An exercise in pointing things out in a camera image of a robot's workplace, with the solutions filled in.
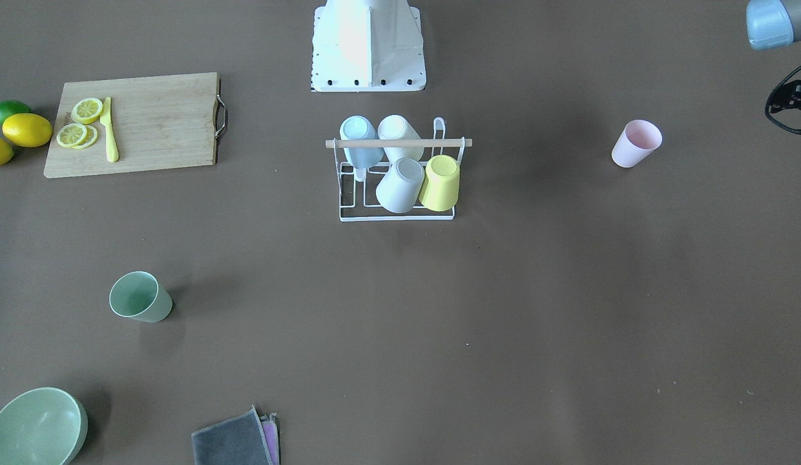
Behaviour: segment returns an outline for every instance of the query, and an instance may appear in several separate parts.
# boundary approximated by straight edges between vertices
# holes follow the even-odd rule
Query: knife
[[[105,154],[108,156],[108,161],[113,163],[120,158],[120,150],[116,147],[114,124],[110,118],[110,97],[105,97],[105,102],[102,103],[102,116],[99,117],[99,122],[105,127]]]

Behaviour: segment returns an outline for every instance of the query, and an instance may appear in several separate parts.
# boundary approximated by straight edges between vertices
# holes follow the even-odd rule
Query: cup
[[[421,185],[424,183],[424,168],[411,158],[401,158],[389,166],[389,171],[377,185],[377,202],[393,214],[404,214],[412,210]]]
[[[461,170],[457,161],[448,155],[436,155],[426,165],[424,183],[419,199],[433,212],[444,212],[457,203],[457,188]]]
[[[645,156],[661,145],[661,131],[655,124],[643,119],[634,119],[622,130],[613,146],[613,161],[622,168],[633,168]]]
[[[167,291],[146,271],[132,271],[117,280],[110,290],[109,303],[114,314],[146,323],[167,317],[173,306]]]
[[[421,136],[401,115],[389,115],[377,125],[377,136],[380,140],[397,141],[398,139],[420,139]],[[389,162],[395,163],[401,158],[420,161],[424,155],[424,147],[383,147]]]
[[[344,141],[362,141],[377,139],[375,127],[369,120],[360,115],[346,118],[340,125],[340,138]],[[383,158],[383,149],[375,148],[344,148],[346,161],[354,167],[354,179],[363,182],[366,180],[366,170],[374,167]]]

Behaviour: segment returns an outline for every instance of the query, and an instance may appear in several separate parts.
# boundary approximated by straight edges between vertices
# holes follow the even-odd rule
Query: wooden cutting board
[[[214,165],[219,92],[217,73],[66,83],[44,176],[63,178]],[[117,162],[108,162],[105,127],[98,120],[92,126],[99,130],[99,140],[90,147],[64,148],[57,142],[59,130],[73,123],[69,116],[73,106],[88,97],[111,97],[114,136],[120,148]]]

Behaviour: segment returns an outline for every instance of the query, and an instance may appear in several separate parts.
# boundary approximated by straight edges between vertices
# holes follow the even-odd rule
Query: white wire rack
[[[374,167],[367,170],[366,179],[359,182],[354,176],[354,167],[346,161],[345,156],[338,155],[338,149],[359,147],[432,147],[429,157],[424,155],[421,165],[425,168],[429,159],[444,153],[444,148],[457,147],[457,164],[463,160],[463,151],[472,147],[472,139],[447,139],[446,123],[444,118],[434,118],[432,121],[432,139],[400,139],[400,140],[368,140],[368,141],[341,141],[332,139],[326,141],[326,148],[335,151],[335,170],[338,176],[338,209],[340,221],[407,221],[407,220],[453,220],[455,207],[445,212],[433,212],[416,202],[415,206],[406,214],[393,214],[377,203],[375,189],[380,180],[389,171],[389,162],[386,157]]]

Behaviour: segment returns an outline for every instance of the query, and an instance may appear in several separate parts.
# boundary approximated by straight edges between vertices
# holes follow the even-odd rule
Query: green bowl
[[[88,431],[85,408],[54,387],[27,391],[0,411],[0,464],[65,465]]]

